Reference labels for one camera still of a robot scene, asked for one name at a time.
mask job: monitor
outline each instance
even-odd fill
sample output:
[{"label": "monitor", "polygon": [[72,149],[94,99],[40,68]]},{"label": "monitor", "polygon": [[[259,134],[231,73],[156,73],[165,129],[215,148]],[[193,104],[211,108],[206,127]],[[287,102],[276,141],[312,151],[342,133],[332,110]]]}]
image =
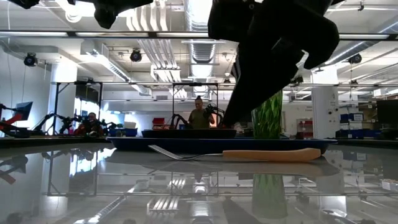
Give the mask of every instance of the monitor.
[{"label": "monitor", "polygon": [[17,113],[22,115],[20,121],[27,121],[30,115],[30,110],[32,109],[33,102],[18,103],[16,106],[17,111],[14,112],[13,116]]},{"label": "monitor", "polygon": [[398,124],[398,100],[377,101],[377,118],[380,124]]}]

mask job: ceiling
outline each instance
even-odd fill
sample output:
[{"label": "ceiling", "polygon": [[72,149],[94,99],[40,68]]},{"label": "ceiling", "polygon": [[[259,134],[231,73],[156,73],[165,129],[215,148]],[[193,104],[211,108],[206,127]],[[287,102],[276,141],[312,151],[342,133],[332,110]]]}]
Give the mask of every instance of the ceiling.
[{"label": "ceiling", "polygon": [[[398,1],[396,0],[364,0],[365,8],[362,11],[358,11],[361,1],[359,0],[347,0],[342,5],[337,5],[338,9],[335,11],[328,11],[326,17],[336,23],[340,33],[372,33],[375,28],[389,19],[398,18]],[[183,0],[169,0],[166,2],[166,22],[169,30],[171,31],[182,31],[186,30],[185,25],[185,13],[183,11]],[[65,18],[65,11],[55,1],[42,1],[39,7],[33,7],[26,11],[14,4],[9,4],[7,1],[0,1],[0,29],[1,30],[104,30],[93,17],[82,17],[77,23],[68,22]],[[126,25],[126,19],[119,17],[111,30],[129,30]],[[89,76],[96,80],[102,81],[114,81],[117,80],[114,75],[102,65],[97,63],[91,63],[88,61],[87,55],[81,54],[81,43],[82,39],[12,39],[12,45],[25,46],[55,46],[62,49],[67,53],[69,57],[73,57],[76,62],[79,63],[81,69],[79,69],[79,76]],[[115,64],[125,71],[129,72],[137,81],[152,82],[153,79],[149,75],[151,62],[146,57],[146,52],[141,50],[143,53],[143,59],[139,63],[133,63],[130,61],[129,56],[133,48],[140,48],[140,44],[137,40],[126,40],[126,39],[106,39],[96,40],[97,44],[104,44],[109,48],[109,58],[115,62]],[[182,79],[190,76],[191,66],[189,64],[189,51],[188,44],[182,43],[182,40],[171,40],[170,41],[177,65],[180,67],[180,76]],[[340,48],[352,44],[348,41],[340,42],[337,52]],[[236,55],[237,43],[224,42],[217,44],[216,48],[216,60],[217,65],[214,66],[211,74],[212,79],[222,82],[224,74],[229,72],[231,64],[234,62]],[[383,69],[387,66],[398,63],[398,50],[391,52],[375,59],[386,52],[389,52],[395,48],[398,48],[398,42],[381,42],[361,52],[362,62],[358,68],[357,65],[353,65],[351,71],[351,65],[348,63],[339,64],[338,69],[338,80],[339,82],[347,82],[356,77],[360,77],[365,74],[372,74],[376,70]],[[52,62],[57,61],[58,58],[40,58],[46,59]],[[310,81],[311,71],[300,69],[298,74],[303,75],[305,82]],[[398,83],[393,78],[398,78],[398,71],[396,69],[390,70],[388,73],[374,78],[369,78],[363,83]],[[369,92],[373,88],[363,88],[361,91]]]}]

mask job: person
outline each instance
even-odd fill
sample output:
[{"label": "person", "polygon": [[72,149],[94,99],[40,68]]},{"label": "person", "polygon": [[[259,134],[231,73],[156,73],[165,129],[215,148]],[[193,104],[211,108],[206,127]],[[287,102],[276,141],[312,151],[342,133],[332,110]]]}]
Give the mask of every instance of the person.
[{"label": "person", "polygon": [[88,123],[81,123],[79,127],[75,130],[74,135],[85,135],[92,131],[95,131],[98,135],[103,134],[103,129],[97,120],[97,115],[93,112],[88,114]]},{"label": "person", "polygon": [[213,116],[205,113],[200,96],[195,99],[195,109],[191,112],[188,121],[193,129],[208,129],[210,123],[215,123]]}]

